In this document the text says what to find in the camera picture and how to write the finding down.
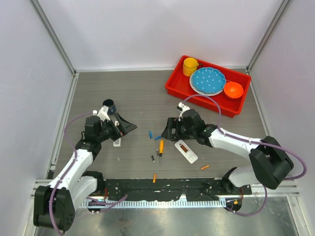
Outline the orange handle screwdriver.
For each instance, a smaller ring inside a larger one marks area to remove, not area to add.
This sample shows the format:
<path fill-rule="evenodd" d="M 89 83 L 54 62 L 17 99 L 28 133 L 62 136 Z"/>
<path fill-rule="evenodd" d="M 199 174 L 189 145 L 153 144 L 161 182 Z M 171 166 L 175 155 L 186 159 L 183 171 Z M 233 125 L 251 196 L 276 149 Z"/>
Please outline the orange handle screwdriver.
<path fill-rule="evenodd" d="M 159 155 L 159 164 L 162 164 L 162 156 L 164 151 L 164 140 L 161 139 L 159 142 L 158 155 Z"/>

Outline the white remote orange batteries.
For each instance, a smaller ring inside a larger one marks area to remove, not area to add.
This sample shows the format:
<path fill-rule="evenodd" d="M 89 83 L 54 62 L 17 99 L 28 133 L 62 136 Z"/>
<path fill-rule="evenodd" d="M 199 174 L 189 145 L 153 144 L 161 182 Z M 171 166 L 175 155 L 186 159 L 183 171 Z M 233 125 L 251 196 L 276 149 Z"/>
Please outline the white remote orange batteries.
<path fill-rule="evenodd" d="M 113 147 L 115 147 L 115 148 L 121 147 L 121 140 L 122 140 L 121 138 L 115 140 L 115 141 L 113 142 Z"/>

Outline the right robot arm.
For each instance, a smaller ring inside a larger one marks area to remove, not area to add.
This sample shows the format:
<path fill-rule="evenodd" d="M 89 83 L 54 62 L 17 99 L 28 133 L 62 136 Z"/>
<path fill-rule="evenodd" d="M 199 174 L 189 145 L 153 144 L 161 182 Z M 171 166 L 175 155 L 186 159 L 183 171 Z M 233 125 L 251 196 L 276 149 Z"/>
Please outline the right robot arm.
<path fill-rule="evenodd" d="M 249 160 L 249 167 L 234 167 L 222 177 L 222 188 L 227 194 L 252 184 L 274 190 L 294 167 L 275 138 L 251 139 L 219 129 L 217 125 L 206 124 L 194 109 L 182 111 L 178 118 L 168 118 L 161 136 L 171 141 L 194 139 L 201 145 L 224 149 Z"/>

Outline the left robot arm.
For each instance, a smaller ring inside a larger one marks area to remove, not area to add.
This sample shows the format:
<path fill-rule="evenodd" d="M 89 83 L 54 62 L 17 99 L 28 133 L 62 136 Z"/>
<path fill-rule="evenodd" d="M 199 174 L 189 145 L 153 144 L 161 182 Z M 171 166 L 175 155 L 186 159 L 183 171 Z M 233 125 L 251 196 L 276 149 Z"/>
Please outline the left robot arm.
<path fill-rule="evenodd" d="M 104 192 L 102 174 L 84 174 L 99 154 L 102 142 L 116 141 L 137 128 L 118 113 L 114 115 L 118 124 L 106 112 L 86 115 L 81 139 L 71 146 L 72 157 L 48 185 L 37 187 L 34 194 L 33 224 L 52 228 L 61 236 L 72 226 L 81 203 L 91 193 L 100 196 Z"/>

